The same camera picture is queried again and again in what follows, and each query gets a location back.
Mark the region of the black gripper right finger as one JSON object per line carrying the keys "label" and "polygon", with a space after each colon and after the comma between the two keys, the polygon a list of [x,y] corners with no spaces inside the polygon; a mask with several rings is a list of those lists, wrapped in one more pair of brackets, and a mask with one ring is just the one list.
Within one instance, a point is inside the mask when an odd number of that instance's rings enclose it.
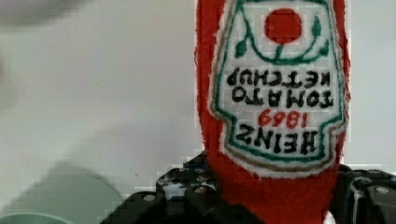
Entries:
{"label": "black gripper right finger", "polygon": [[330,213],[336,224],[396,224],[395,175],[341,164]]}

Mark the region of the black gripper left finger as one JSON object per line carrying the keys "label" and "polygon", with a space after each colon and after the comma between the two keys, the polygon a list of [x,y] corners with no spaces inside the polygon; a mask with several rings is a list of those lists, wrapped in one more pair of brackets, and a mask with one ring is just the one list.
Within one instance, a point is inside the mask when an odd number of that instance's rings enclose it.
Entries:
{"label": "black gripper left finger", "polygon": [[240,203],[227,203],[203,152],[159,177],[153,191],[132,194],[101,224],[264,224]]}

